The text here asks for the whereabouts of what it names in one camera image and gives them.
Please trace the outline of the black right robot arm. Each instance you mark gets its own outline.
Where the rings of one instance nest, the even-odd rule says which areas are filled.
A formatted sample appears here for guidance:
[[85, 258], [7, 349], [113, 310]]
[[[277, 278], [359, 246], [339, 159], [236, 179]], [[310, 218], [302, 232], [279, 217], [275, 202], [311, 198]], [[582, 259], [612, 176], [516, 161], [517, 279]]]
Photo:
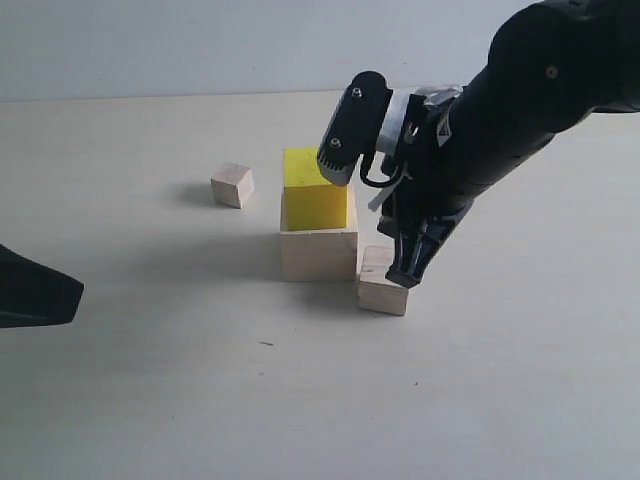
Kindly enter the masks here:
[[483, 69], [447, 93], [419, 92], [383, 163], [398, 183], [378, 229], [389, 281], [418, 285], [489, 188], [593, 114], [639, 109], [639, 5], [539, 1], [495, 33]]

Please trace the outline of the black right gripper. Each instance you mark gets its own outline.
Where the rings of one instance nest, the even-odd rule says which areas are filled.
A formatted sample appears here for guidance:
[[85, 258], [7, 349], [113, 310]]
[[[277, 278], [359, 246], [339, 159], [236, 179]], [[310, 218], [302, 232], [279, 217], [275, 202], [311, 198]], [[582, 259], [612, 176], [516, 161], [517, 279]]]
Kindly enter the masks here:
[[377, 230], [394, 241], [390, 282], [413, 288], [475, 198], [496, 182], [500, 102], [490, 94], [424, 94], [432, 107]]

